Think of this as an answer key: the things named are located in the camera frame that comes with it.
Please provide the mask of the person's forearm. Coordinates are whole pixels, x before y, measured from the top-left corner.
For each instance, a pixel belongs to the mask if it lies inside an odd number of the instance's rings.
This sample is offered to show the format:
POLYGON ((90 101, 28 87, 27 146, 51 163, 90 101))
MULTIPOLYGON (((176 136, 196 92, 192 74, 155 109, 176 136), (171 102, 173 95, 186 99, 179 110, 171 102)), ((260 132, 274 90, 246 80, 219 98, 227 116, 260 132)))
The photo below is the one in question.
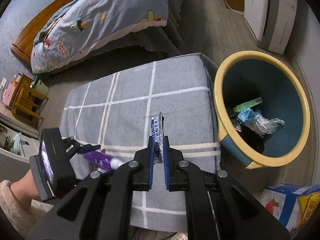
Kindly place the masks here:
POLYGON ((32 199, 40 199, 31 169, 19 181, 12 183, 10 189, 19 202, 31 202, 32 199))

